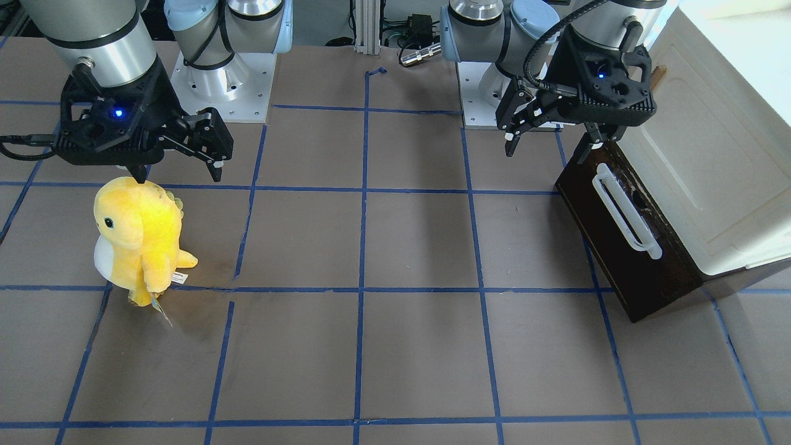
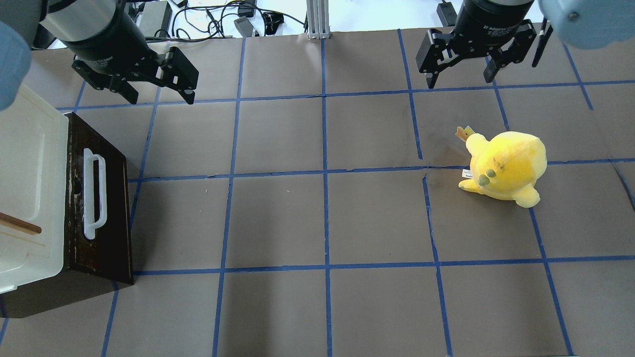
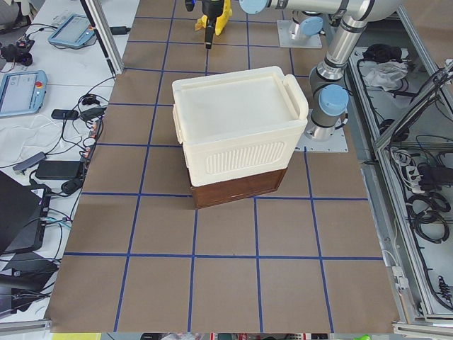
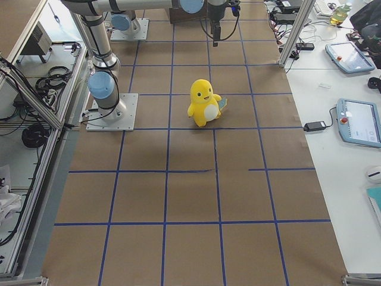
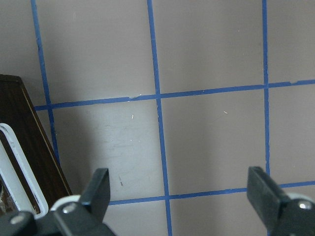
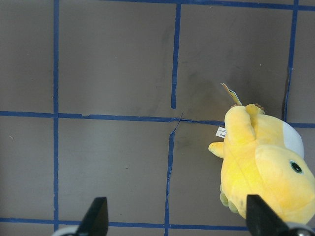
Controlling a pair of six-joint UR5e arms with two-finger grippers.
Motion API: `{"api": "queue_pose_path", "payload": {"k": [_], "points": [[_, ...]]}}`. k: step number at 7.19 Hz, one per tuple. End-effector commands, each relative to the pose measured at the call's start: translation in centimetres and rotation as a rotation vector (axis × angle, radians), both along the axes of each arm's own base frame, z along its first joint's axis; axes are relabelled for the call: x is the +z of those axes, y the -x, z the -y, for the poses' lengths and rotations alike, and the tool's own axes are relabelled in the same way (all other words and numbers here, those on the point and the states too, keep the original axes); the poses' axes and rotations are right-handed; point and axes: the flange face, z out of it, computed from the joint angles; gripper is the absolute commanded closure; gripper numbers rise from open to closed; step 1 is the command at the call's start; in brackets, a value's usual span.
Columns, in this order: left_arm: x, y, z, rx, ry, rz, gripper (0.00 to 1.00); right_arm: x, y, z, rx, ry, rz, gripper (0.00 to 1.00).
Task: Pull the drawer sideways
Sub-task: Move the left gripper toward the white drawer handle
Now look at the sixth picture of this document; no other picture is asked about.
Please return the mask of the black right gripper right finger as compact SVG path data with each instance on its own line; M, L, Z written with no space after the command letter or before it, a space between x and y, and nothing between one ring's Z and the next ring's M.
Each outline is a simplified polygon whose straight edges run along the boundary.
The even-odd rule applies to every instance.
M247 195L246 225L252 236L286 236L288 225L259 195Z

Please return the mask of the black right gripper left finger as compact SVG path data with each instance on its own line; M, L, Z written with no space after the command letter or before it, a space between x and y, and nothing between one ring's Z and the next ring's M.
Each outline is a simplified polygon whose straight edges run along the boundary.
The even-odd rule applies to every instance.
M108 233L108 205L106 197L97 197L86 212L77 236L106 236Z

